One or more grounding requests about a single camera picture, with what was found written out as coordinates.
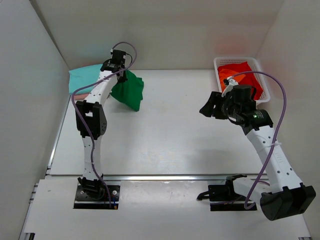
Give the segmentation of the green t shirt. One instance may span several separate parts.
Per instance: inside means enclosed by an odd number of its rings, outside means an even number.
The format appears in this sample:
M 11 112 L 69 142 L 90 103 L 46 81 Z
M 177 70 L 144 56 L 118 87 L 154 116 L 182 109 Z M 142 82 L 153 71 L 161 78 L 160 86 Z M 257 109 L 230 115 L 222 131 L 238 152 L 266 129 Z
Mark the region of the green t shirt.
M 127 80 L 123 83 L 117 83 L 112 88 L 110 95 L 133 111 L 138 112 L 140 110 L 141 101 L 143 100 L 143 79 L 137 77 L 130 70 L 126 70 L 125 74 Z

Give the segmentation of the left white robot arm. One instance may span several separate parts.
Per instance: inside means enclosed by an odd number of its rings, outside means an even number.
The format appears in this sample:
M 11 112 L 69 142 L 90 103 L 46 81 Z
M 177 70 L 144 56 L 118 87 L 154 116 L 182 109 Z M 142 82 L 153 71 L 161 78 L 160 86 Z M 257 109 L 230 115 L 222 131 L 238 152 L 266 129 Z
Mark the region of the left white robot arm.
M 95 201 L 112 202 L 110 190 L 103 180 L 101 170 L 101 142 L 107 130 L 104 104 L 112 88 L 126 80 L 125 62 L 127 53 L 112 49 L 110 59 L 106 60 L 93 89 L 84 100 L 73 101 L 76 114 L 76 127 L 84 147 L 84 171 L 78 182 L 90 198 Z

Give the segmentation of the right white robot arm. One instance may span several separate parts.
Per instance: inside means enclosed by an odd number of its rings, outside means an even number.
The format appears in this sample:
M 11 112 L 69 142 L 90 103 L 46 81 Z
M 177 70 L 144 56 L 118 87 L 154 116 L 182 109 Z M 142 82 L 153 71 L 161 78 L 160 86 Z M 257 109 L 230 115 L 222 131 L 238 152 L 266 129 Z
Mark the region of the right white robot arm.
M 205 117 L 229 120 L 240 126 L 268 177 L 269 185 L 264 185 L 259 178 L 229 176 L 224 195 L 229 200 L 243 196 L 246 202 L 254 202 L 270 221 L 303 214 L 316 197 L 316 191 L 311 185 L 304 185 L 293 170 L 277 140 L 279 129 L 274 127 L 266 110 L 257 108 L 253 94 L 250 85 L 235 85 L 227 93 L 213 91 L 199 111 Z

